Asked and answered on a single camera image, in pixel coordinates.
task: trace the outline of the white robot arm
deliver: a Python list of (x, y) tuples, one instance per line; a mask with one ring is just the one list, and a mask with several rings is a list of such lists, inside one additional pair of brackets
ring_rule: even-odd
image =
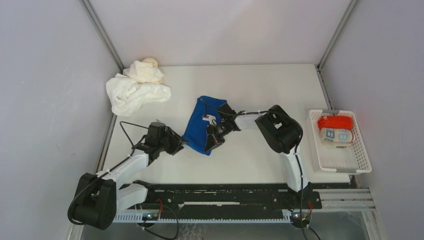
[(96, 174), (86, 173), (79, 179), (68, 209), (69, 221), (100, 230), (108, 228), (116, 213), (146, 200), (145, 186), (138, 183), (131, 183), (125, 188), (122, 186), (138, 171), (149, 166), (161, 152), (175, 155), (185, 143), (170, 127), (152, 122), (147, 135), (132, 147), (130, 156), (111, 169)]
[[(289, 190), (295, 196), (305, 189), (312, 191), (308, 177), (302, 173), (302, 160), (297, 152), (302, 128), (280, 106), (274, 105), (268, 111), (256, 114), (236, 114), (228, 104), (224, 104), (217, 111), (222, 120), (218, 125), (209, 124), (206, 127), (205, 152), (223, 144), (224, 136), (232, 131), (259, 129), (270, 148), (281, 156)], [(147, 135), (133, 146), (129, 157), (111, 169), (96, 174), (86, 173), (80, 178), (68, 209), (69, 221), (100, 230), (109, 227), (116, 213), (146, 200), (148, 190), (145, 186), (132, 183), (122, 188), (123, 185), (135, 173), (149, 166), (161, 152), (175, 155), (183, 149), (185, 143), (181, 136), (165, 124), (152, 122)]]
[(274, 105), (268, 111), (254, 114), (236, 113), (225, 103), (217, 111), (222, 120), (217, 125), (207, 126), (205, 152), (223, 144), (224, 136), (232, 131), (259, 129), (271, 149), (281, 156), (288, 187), (298, 193), (308, 186), (308, 177), (301, 171), (304, 168), (298, 146), (302, 128), (280, 106)]

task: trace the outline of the gray wall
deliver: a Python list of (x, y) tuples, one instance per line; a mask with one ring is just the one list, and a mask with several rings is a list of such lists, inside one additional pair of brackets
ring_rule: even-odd
[(117, 71), (77, 0), (0, 3), (0, 239), (64, 239)]
[(363, 0), (324, 69), (352, 110), (373, 167), (369, 186), (389, 239), (422, 239), (424, 2)]
[(120, 58), (317, 64), (350, 0), (92, 0)]

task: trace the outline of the white plastic basket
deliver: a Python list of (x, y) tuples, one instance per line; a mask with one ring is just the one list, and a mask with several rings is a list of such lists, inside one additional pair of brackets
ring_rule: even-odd
[[(352, 143), (351, 148), (338, 149), (323, 145), (317, 122), (321, 116), (330, 115), (348, 116), (353, 119), (352, 132), (355, 135), (355, 141)], [(353, 112), (322, 109), (310, 110), (306, 128), (309, 136), (313, 170), (315, 172), (326, 171), (352, 175), (371, 172), (370, 159), (365, 150), (361, 132)]]

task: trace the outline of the blue cloth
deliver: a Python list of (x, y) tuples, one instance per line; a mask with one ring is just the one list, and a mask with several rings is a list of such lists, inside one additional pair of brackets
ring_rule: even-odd
[(197, 99), (196, 106), (194, 107), (194, 111), (188, 121), (184, 135), (182, 135), (182, 137), (188, 141), (187, 145), (189, 145), (192, 149), (209, 156), (211, 155), (212, 150), (205, 152), (207, 138), (206, 126), (208, 126), (209, 121), (203, 120), (203, 116), (205, 113), (215, 116), (217, 123), (221, 122), (221, 116), (211, 107), (206, 108), (201, 99), (214, 108), (219, 108), (221, 105), (227, 103), (227, 100), (217, 99), (210, 96), (200, 96)]

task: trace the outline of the white table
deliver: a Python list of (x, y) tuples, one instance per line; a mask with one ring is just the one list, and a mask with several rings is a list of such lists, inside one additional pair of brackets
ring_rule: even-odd
[[(312, 183), (347, 183), (344, 173), (314, 172), (306, 134), (309, 109), (326, 109), (326, 101), (313, 64), (218, 65), (160, 67), (164, 84), (172, 89), (167, 102), (143, 105), (130, 117), (118, 117), (113, 129), (103, 169), (119, 163), (131, 152), (119, 121), (149, 126), (156, 119), (183, 135), (199, 96), (225, 99), (236, 112), (268, 110), (280, 105), (303, 127), (300, 144), (304, 172)], [(133, 142), (146, 130), (125, 125)], [(280, 156), (266, 143), (259, 130), (232, 132), (210, 156), (189, 146), (175, 156), (160, 154), (133, 180), (153, 184), (253, 184), (285, 183)]]

